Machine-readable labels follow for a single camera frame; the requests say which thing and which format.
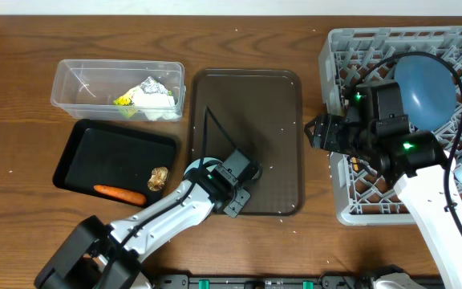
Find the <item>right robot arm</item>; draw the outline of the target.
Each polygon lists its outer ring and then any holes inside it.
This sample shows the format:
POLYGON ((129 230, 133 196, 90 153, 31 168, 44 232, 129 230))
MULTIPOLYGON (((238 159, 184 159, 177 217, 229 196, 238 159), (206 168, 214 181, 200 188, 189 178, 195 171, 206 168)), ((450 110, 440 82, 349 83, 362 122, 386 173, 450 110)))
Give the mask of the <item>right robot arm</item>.
POLYGON ((312 147, 346 154, 394 189, 419 227, 446 288, 462 288, 462 200, 446 168, 452 153, 434 134, 411 132, 399 85, 356 86, 345 116, 322 114, 304 127, 312 147))

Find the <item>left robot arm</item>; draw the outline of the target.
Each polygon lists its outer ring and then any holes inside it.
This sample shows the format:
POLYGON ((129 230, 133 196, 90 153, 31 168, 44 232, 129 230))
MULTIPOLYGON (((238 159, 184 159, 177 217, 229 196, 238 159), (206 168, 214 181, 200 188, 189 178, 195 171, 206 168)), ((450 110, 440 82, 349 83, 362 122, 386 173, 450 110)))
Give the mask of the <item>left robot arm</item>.
POLYGON ((167 197, 129 218, 103 224, 91 216, 77 225, 38 273, 37 288, 150 288, 143 263, 177 234, 210 214, 235 218, 250 198, 246 186, 262 167, 241 150, 224 161, 195 160, 167 197))

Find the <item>orange carrot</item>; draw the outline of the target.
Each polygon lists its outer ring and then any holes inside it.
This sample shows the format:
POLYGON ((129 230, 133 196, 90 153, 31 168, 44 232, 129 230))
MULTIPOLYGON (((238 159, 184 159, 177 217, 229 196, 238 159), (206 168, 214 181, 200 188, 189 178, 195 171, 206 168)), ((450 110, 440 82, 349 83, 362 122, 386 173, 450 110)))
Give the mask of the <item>orange carrot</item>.
POLYGON ((147 202, 145 195, 131 190, 111 187, 108 185, 94 185, 93 188, 98 193, 116 198, 135 206, 143 206, 147 202))

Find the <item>dark blue plate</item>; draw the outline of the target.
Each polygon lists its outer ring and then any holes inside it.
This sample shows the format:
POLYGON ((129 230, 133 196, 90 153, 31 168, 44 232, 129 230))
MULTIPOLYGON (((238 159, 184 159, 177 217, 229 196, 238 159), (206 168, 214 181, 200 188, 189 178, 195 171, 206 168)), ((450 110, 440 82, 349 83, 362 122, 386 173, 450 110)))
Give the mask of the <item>dark blue plate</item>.
POLYGON ((439 61, 412 55, 395 65, 403 110, 419 130, 435 131, 452 118, 456 110, 456 87, 452 73, 439 61))

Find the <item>wooden chopstick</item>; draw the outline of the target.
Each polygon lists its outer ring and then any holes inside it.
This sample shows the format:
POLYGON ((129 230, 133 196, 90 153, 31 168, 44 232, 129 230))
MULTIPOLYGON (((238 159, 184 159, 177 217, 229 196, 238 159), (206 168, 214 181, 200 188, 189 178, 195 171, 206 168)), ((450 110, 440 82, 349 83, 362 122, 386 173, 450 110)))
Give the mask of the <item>wooden chopstick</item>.
POLYGON ((352 164, 352 167, 353 167, 353 170, 354 171, 360 171, 360 163, 357 161, 356 158, 352 157, 351 158, 351 164, 352 164))

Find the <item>brown food scrap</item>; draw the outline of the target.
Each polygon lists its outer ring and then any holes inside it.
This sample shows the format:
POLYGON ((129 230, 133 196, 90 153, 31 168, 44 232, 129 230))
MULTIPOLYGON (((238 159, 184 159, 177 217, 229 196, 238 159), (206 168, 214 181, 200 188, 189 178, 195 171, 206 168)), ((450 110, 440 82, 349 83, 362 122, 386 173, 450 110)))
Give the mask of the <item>brown food scrap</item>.
POLYGON ((157 192, 161 191, 168 179, 169 170, 167 167, 157 167, 151 172, 151 177, 148 180, 148 189, 157 192))

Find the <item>foil snack wrapper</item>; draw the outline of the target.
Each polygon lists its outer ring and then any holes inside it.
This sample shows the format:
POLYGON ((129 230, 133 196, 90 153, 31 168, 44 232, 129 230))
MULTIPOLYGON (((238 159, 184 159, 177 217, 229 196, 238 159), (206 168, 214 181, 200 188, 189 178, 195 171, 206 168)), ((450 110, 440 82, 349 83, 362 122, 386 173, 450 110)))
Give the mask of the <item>foil snack wrapper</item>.
POLYGON ((174 98, 173 93, 169 91, 162 83, 149 76, 142 83, 129 89, 122 96, 115 99, 113 104, 120 107, 120 112, 125 117, 132 118, 138 112, 142 112, 140 107, 135 106, 134 99, 137 96, 143 96, 145 94, 162 94, 169 95, 174 98))

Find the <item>light blue rice bowl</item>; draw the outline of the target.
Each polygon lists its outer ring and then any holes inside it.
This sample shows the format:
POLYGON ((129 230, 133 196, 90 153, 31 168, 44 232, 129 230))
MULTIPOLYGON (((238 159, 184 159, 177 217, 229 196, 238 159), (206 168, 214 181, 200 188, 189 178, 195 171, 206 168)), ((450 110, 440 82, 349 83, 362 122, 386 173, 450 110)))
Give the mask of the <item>light blue rice bowl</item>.
MULTIPOLYGON (((193 169, 198 169, 199 164, 201 163, 200 159, 193 161, 184 171, 184 177, 187 177, 189 172, 193 169)), ((209 172, 212 172, 222 161, 214 157, 205 157, 203 160, 203 167, 206 168, 209 172)))

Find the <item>white napkin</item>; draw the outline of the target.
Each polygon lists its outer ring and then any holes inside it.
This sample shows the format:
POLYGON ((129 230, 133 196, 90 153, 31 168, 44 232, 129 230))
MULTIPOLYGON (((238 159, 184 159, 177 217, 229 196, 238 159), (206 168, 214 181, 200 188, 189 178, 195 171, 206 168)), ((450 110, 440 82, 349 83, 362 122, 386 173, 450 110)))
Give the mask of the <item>white napkin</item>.
POLYGON ((150 121, 174 120, 178 118, 176 102, 172 96, 162 94, 145 94, 137 96, 134 104, 150 121))

